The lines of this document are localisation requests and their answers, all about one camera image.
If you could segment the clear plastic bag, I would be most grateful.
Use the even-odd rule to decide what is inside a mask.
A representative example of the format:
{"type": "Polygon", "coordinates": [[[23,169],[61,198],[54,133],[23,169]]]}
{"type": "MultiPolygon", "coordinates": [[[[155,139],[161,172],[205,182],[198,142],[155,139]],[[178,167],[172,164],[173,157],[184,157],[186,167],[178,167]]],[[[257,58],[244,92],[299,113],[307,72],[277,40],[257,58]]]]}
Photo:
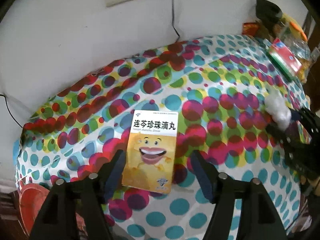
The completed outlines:
{"type": "Polygon", "coordinates": [[[265,110],[281,131],[284,132],[289,127],[292,114],[279,90],[270,89],[265,97],[265,110]]]}

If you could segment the yellow cartoon face medicine box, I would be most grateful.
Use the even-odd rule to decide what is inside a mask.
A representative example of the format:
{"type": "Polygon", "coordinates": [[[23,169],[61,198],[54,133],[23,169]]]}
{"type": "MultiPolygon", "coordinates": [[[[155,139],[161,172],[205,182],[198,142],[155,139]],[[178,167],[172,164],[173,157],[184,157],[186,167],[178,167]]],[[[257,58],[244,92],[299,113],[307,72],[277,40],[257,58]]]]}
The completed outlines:
{"type": "Polygon", "coordinates": [[[171,191],[178,112],[135,110],[122,185],[150,192],[171,191]]]}

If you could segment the red rusty round tray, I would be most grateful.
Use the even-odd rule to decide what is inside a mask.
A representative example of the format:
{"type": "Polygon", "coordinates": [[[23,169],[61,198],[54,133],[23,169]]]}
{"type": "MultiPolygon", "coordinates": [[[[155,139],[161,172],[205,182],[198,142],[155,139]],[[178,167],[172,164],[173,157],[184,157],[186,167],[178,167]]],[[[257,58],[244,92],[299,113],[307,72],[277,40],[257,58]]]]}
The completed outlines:
{"type": "Polygon", "coordinates": [[[30,234],[35,219],[44,203],[49,190],[39,184],[22,187],[19,196],[20,213],[27,235],[30,234]]]}

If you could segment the red green medicine box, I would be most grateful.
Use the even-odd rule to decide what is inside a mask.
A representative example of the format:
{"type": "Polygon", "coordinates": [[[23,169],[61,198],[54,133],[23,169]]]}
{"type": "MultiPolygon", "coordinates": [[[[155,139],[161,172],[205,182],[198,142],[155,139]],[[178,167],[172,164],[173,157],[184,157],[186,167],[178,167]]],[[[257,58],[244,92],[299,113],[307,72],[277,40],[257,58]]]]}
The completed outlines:
{"type": "Polygon", "coordinates": [[[275,38],[269,46],[267,55],[288,81],[295,79],[302,67],[299,59],[279,38],[275,38]]]}

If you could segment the colourful polka dot bedsheet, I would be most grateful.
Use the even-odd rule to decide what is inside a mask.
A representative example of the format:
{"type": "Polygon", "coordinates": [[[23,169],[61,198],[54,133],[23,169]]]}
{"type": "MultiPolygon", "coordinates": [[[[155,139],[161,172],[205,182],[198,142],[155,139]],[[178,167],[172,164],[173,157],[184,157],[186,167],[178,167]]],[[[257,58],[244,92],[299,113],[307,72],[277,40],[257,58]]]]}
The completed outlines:
{"type": "Polygon", "coordinates": [[[116,236],[204,236],[214,207],[192,172],[193,150],[234,179],[259,178],[288,226],[299,212],[299,178],[265,131],[270,88],[279,90],[290,108],[309,106],[302,86],[287,82],[248,36],[205,36],[113,61],[50,98],[24,125],[16,186],[50,188],[60,178],[82,179],[126,148],[135,110],[174,111],[172,190],[162,195],[118,188],[102,206],[116,236]]]}

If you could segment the yellow plush toy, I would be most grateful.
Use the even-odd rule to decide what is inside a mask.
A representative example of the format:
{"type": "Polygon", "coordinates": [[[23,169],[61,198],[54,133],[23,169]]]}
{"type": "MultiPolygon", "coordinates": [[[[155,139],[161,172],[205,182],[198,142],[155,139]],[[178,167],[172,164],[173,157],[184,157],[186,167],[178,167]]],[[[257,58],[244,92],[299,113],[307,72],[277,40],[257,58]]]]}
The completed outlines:
{"type": "Polygon", "coordinates": [[[291,16],[287,15],[286,13],[283,13],[283,16],[281,18],[285,23],[289,24],[289,29],[291,31],[291,34],[299,40],[303,40],[304,42],[308,41],[308,38],[306,34],[304,33],[301,26],[297,23],[295,19],[293,19],[291,16]]]}

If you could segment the red snack packet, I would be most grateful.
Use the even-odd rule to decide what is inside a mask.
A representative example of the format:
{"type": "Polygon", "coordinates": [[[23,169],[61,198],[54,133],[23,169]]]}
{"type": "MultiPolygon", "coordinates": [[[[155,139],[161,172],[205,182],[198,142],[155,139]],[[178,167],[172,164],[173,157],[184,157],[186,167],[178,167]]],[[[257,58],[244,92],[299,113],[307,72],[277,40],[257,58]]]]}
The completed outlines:
{"type": "Polygon", "coordinates": [[[259,30],[259,23],[257,23],[257,22],[244,23],[242,25],[242,33],[241,34],[255,36],[258,30],[259,30]]]}

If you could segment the black phone holder stand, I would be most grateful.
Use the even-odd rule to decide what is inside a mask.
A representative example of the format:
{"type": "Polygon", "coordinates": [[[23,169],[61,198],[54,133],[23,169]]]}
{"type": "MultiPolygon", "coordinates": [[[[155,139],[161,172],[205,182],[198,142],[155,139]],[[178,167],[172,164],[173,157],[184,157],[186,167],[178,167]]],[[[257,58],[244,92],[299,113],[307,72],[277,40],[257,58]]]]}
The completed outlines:
{"type": "Polygon", "coordinates": [[[268,31],[272,31],[283,16],[280,7],[268,0],[256,0],[255,14],[268,31]]]}

